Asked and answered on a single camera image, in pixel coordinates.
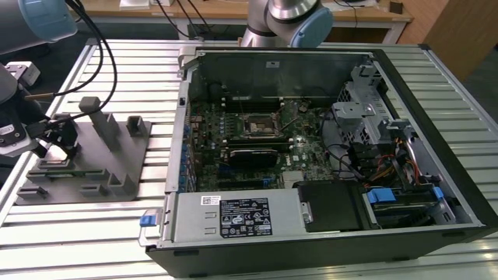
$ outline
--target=table leg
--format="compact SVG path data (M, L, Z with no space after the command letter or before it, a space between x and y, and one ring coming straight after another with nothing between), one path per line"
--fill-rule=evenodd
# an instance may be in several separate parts
M189 21L187 20L183 20L183 19L175 19L175 23L177 23L177 28L183 32L186 33L189 36L190 36L190 33L189 33ZM189 40L190 38L186 37L181 32L178 33L178 38L181 40Z
M386 37L383 38L383 44L397 44L399 36L403 33L406 22L395 22L393 27L387 31Z

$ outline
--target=wooden desk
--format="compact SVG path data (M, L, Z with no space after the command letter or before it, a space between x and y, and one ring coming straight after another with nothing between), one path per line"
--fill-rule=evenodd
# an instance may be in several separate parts
M181 0L194 24L202 23L199 15L189 4L189 1ZM119 0L82 0L88 15L95 22L111 23L169 23L159 6L151 5L147 10L119 10ZM246 25L247 24L247 3L235 3L226 0L193 0L206 21L214 25ZM382 0L382 6L386 6L389 0ZM186 15L178 5L178 0L173 6L164 6L164 10L178 26L187 34L189 24ZM403 32L406 23L413 20L411 15L405 12L402 15L385 12L375 7L357 8L358 28L389 29L383 43L395 44ZM334 27L355 27L355 14L353 10L334 12Z

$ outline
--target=gray robot arm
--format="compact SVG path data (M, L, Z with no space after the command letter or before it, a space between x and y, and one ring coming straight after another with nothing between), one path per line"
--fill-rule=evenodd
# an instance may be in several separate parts
M250 0L243 47L315 48L333 28L321 0Z
M0 54L22 50L76 33L76 24L63 0L0 1ZM28 91L0 64L0 155L39 151L40 145L26 127L48 117Z

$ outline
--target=slotted metal surface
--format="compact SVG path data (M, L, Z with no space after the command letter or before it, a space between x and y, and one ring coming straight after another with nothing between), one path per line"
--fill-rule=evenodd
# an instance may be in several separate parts
M0 191L2 279L173 279L139 247L139 217L163 205L169 149L179 78L178 49L199 45L183 41L114 40L119 64L118 92L104 111L118 120L140 114L154 122L136 201L99 204L12 206L16 190L35 158L22 156ZM235 46L235 42L205 43ZM323 48L382 48L407 82L430 118L450 143L489 202L498 210L498 137L494 122L469 93L445 72L430 53L414 45L325 44ZM83 96L107 97L112 85L108 58L102 74L83 91L58 99L51 112L76 114ZM72 88L94 73L95 47L76 62L63 89ZM394 107L403 112L394 96ZM158 232L147 230L154 239ZM219 279L496 279L498 234L452 245L418 260L341 267L265 272Z

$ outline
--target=black label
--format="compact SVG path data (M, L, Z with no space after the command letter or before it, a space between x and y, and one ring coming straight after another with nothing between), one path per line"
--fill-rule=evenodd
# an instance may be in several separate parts
M267 198L222 200L219 212L223 238L273 235Z

